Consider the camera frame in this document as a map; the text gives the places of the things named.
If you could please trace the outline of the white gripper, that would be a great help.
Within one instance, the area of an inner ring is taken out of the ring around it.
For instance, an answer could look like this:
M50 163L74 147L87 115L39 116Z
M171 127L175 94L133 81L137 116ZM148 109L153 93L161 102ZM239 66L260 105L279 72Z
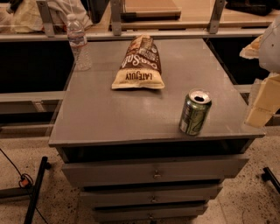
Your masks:
M245 123L261 128L280 109L280 16L269 25L263 35L242 48L240 56L252 60L270 72L264 80L255 80L248 100Z

